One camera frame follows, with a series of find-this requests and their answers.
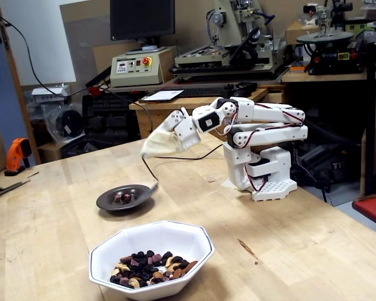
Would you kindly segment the white moving gripper finger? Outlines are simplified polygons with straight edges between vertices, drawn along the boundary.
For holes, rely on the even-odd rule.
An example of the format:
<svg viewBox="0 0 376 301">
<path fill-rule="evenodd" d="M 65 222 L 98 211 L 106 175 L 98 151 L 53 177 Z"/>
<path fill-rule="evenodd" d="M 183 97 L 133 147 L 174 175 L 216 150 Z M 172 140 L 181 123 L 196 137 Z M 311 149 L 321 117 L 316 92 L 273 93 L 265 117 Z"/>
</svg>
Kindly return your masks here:
<svg viewBox="0 0 376 301">
<path fill-rule="evenodd" d="M 167 132 L 173 132 L 184 118 L 185 114 L 182 110 L 174 110 L 162 122 L 162 129 Z"/>
</svg>

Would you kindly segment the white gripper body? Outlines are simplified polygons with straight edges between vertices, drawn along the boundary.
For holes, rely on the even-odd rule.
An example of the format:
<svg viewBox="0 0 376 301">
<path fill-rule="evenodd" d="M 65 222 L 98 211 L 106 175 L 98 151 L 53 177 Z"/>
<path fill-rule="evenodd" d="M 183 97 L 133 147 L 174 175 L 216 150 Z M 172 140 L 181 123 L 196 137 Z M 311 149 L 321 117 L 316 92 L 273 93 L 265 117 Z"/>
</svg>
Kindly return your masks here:
<svg viewBox="0 0 376 301">
<path fill-rule="evenodd" d="M 181 108 L 185 114 L 184 120 L 175 128 L 174 132 L 179 141 L 184 145 L 184 150 L 198 144 L 201 141 L 193 118 L 185 108 Z"/>
</svg>

